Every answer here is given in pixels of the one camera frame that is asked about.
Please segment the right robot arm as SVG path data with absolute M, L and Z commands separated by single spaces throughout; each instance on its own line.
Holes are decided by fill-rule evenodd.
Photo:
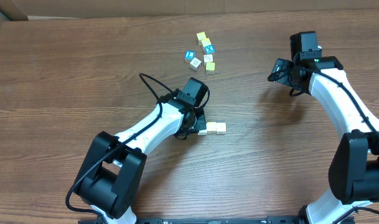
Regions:
M 340 137 L 328 171 L 329 188 L 303 206 L 293 223 L 354 223 L 353 213 L 379 202 L 379 119 L 351 87 L 343 65 L 325 57 L 314 31 L 290 37 L 291 59 L 277 59 L 268 81 L 291 87 L 291 97 L 311 95 Z

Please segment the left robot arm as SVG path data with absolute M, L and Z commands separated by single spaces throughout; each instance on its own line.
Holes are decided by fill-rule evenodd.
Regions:
M 183 90 L 156 96 L 156 107 L 133 127 L 97 134 L 67 193 L 67 208 L 95 214 L 94 223 L 136 223 L 131 205 L 148 155 L 169 136 L 185 140 L 205 131 L 209 98 L 208 86 L 190 78 Z

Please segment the white block blue side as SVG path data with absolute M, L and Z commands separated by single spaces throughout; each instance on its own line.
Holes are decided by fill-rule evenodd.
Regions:
M 226 131 L 227 131 L 226 123 L 216 123 L 215 129 L 216 129 L 216 134 L 226 134 Z

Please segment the red I block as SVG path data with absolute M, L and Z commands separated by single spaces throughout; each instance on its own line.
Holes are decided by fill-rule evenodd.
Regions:
M 203 129 L 203 130 L 200 130 L 200 131 L 198 132 L 198 135 L 200 135 L 200 136 L 206 136 L 207 134 L 208 134 L 207 129 Z

